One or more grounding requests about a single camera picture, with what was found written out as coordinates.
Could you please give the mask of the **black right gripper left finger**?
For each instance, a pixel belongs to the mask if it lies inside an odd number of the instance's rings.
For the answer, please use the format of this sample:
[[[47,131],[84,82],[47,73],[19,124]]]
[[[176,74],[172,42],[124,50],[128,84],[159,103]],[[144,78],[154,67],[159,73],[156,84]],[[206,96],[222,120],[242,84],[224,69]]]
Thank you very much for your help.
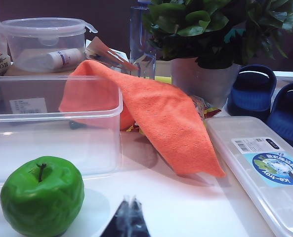
[[[117,208],[112,219],[100,235],[101,237],[126,237],[129,218],[129,198],[124,196],[124,199]]]

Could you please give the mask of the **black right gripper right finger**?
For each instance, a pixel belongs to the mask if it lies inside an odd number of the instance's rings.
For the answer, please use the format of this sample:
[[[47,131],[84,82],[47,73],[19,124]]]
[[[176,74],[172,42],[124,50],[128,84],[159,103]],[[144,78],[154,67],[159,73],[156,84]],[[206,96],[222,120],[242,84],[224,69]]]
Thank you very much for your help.
[[[149,231],[144,220],[142,204],[134,197],[131,202],[131,236],[149,237]]]

